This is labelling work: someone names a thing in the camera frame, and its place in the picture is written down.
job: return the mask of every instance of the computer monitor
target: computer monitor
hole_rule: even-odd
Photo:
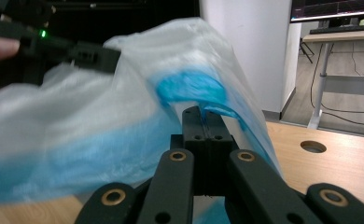
[[[292,0],[290,22],[364,18],[364,0]]]

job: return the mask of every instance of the blue plastic bag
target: blue plastic bag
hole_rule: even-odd
[[[61,64],[40,87],[0,90],[0,203],[46,200],[154,174],[185,103],[238,119],[280,171],[261,110],[231,45],[200,19],[105,43],[114,76]]]

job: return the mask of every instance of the grey floor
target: grey floor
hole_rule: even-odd
[[[311,56],[313,63],[310,63],[300,51],[296,77],[296,93],[292,97],[282,117],[282,122],[306,126],[313,113],[314,109],[311,105],[310,92],[321,44],[309,44],[309,47],[315,54]],[[324,50],[325,46],[322,48],[321,58],[315,72],[312,89],[313,104],[315,104],[317,83],[322,68]],[[327,73],[328,75],[364,76],[364,41],[339,42],[334,44],[329,56]],[[322,103],[323,112],[351,121],[339,119],[329,114],[323,114],[318,129],[364,135],[364,124],[353,123],[364,123],[364,113],[338,112],[333,110],[364,112],[364,95],[325,92]]]

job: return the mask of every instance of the green led light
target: green led light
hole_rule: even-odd
[[[48,35],[48,33],[46,33],[46,31],[45,31],[45,30],[41,30],[41,31],[39,31],[39,35],[40,35],[42,38],[45,38],[45,37]]]

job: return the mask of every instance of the desk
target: desk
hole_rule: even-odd
[[[347,189],[364,202],[364,138],[285,124],[267,123],[286,182],[305,193],[314,183],[327,182]],[[301,142],[317,141],[323,153],[301,148]],[[82,204],[75,197],[44,203],[0,206],[0,224],[74,223]]]
[[[304,37],[303,42],[325,43],[325,56],[323,59],[319,87],[316,95],[315,110],[311,116],[308,128],[318,128],[322,114],[321,102],[324,91],[364,95],[364,77],[328,76],[327,74],[328,57],[330,52],[329,45],[334,42],[357,40],[364,40],[364,31],[307,35]]]

